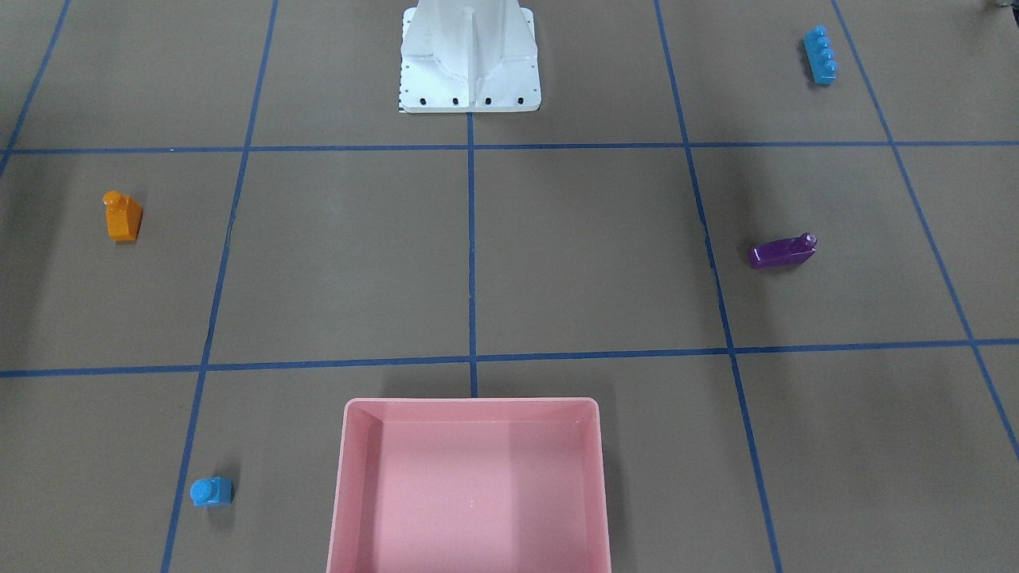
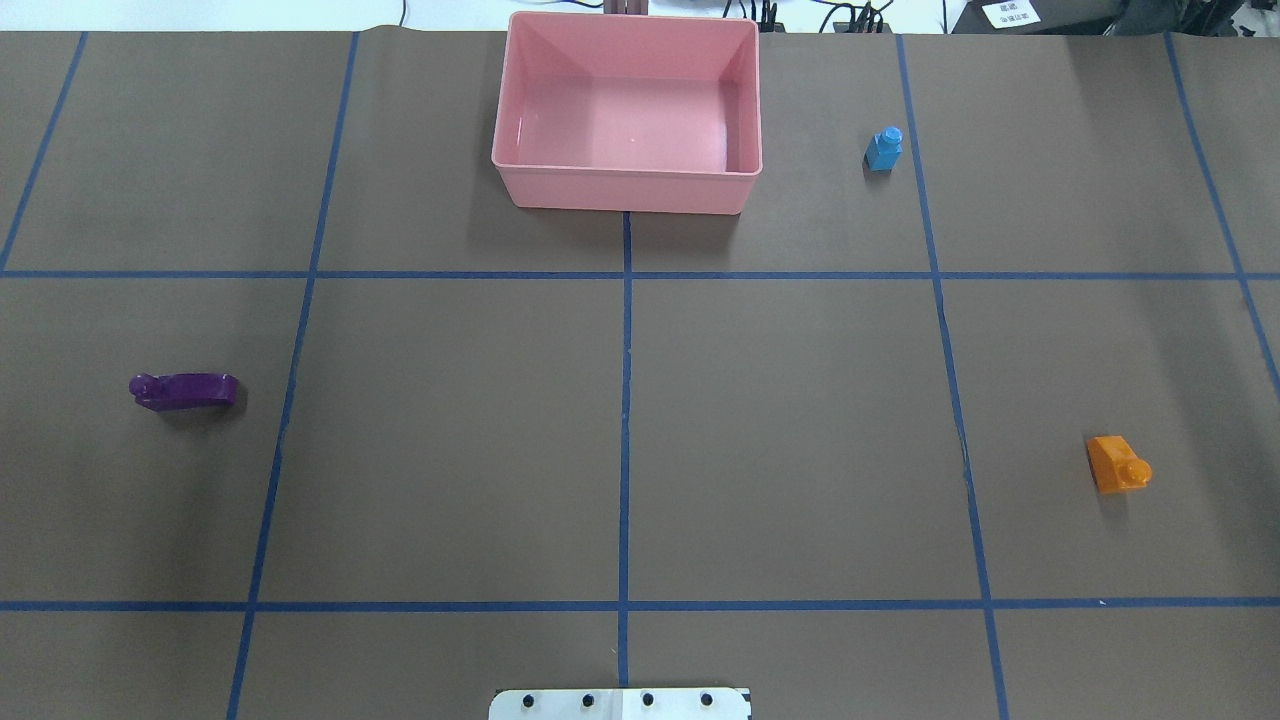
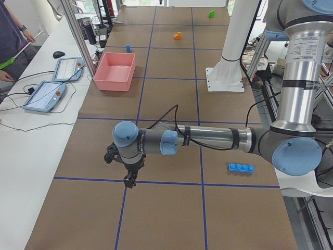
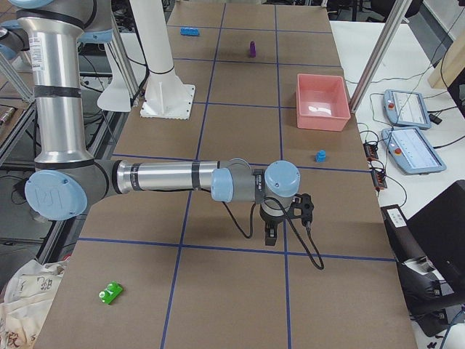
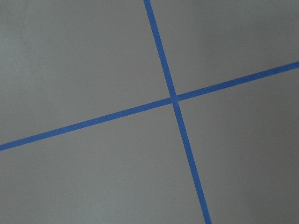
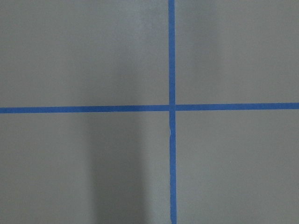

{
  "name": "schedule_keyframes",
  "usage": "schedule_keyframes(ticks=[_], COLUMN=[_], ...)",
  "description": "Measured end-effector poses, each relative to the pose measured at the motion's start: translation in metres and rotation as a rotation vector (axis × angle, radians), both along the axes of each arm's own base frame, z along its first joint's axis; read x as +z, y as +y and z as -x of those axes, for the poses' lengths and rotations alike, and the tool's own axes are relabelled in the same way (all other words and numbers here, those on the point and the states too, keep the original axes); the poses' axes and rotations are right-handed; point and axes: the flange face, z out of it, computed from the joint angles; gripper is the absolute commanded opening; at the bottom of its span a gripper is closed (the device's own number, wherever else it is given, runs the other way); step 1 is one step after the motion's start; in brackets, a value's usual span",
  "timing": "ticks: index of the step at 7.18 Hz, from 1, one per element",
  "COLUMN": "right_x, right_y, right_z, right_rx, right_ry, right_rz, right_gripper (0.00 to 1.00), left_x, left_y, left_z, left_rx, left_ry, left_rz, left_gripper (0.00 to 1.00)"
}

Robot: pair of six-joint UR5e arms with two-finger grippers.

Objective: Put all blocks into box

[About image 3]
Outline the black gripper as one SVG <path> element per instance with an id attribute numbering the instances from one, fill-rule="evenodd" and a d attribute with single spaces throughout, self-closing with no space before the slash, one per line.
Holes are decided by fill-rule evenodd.
<path id="1" fill-rule="evenodd" d="M 117 147 L 113 142 L 106 149 L 104 161 L 110 164 L 112 161 L 124 164 L 127 175 L 124 177 L 123 182 L 126 188 L 133 188 L 136 186 L 136 178 L 139 170 L 144 166 L 145 155 L 139 153 L 130 153 L 125 155 L 124 147 Z"/>

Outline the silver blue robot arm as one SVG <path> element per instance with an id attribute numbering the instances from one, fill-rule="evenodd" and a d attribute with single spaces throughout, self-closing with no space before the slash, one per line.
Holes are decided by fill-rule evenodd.
<path id="1" fill-rule="evenodd" d="M 174 155 L 179 146 L 239 149 L 263 157 L 290 176 L 303 176 L 317 168 L 322 151 L 314 139 L 311 119 L 325 41 L 332 31 L 332 1 L 270 1 L 266 23 L 269 40 L 283 33 L 289 41 L 278 116 L 270 128 L 218 129 L 157 120 L 140 129 L 122 121 L 113 128 L 114 141 L 104 160 L 125 166 L 126 187 L 136 185 L 147 154 Z"/>

